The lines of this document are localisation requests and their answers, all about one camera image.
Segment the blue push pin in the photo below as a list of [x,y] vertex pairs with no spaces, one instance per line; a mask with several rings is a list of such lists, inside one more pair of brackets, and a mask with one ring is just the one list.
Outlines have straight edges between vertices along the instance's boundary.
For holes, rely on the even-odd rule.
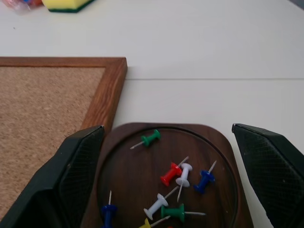
[[104,226],[102,226],[102,228],[112,228],[111,225],[112,216],[117,211],[117,207],[115,205],[111,205],[111,197],[112,197],[112,191],[110,191],[109,204],[101,208],[101,211],[104,214],[104,219],[105,219]]
[[203,193],[205,192],[205,188],[206,188],[207,184],[208,184],[209,182],[214,182],[214,181],[215,181],[215,178],[214,178],[214,176],[212,175],[211,172],[212,172],[212,170],[213,170],[213,168],[214,168],[214,166],[215,166],[216,163],[217,163],[217,161],[215,161],[215,162],[212,164],[212,166],[211,166],[211,168],[209,169],[208,172],[205,171],[205,170],[202,170],[202,171],[200,172],[200,174],[201,174],[200,182],[199,182],[198,185],[194,185],[194,186],[193,186],[194,189],[195,189],[196,191],[198,191],[199,193],[203,194]]

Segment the yellow sponge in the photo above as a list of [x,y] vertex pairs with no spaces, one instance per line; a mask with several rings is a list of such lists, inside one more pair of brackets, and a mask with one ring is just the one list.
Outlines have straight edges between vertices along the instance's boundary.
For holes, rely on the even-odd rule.
[[42,0],[51,12],[77,13],[94,0]]

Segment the white table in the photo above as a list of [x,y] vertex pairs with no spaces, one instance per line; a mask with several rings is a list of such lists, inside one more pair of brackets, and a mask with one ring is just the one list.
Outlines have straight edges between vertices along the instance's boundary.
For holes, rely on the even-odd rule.
[[252,190],[233,123],[304,152],[304,11],[287,0],[96,0],[78,14],[0,4],[2,56],[126,56],[114,127],[210,125],[235,152],[255,227],[272,227]]

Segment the cork board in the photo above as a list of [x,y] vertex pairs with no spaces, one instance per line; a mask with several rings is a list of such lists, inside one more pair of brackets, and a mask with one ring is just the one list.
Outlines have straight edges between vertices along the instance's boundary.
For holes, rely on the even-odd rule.
[[125,58],[0,58],[0,219],[62,141],[112,127]]

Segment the yellow push pin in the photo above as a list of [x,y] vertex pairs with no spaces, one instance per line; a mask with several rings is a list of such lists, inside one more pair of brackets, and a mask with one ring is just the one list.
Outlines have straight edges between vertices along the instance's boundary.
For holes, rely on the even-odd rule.
[[139,227],[139,228],[151,228],[151,227],[155,227],[157,224],[163,222],[164,220],[167,220],[167,219],[170,218],[170,217],[171,217],[170,215],[169,215],[169,216],[166,216],[166,217],[164,217],[163,219],[160,219],[160,220],[158,220],[157,222],[154,222],[154,223],[151,224],[151,225],[150,225],[148,219],[146,218],[146,219],[144,220],[144,225],[142,225],[142,226]]

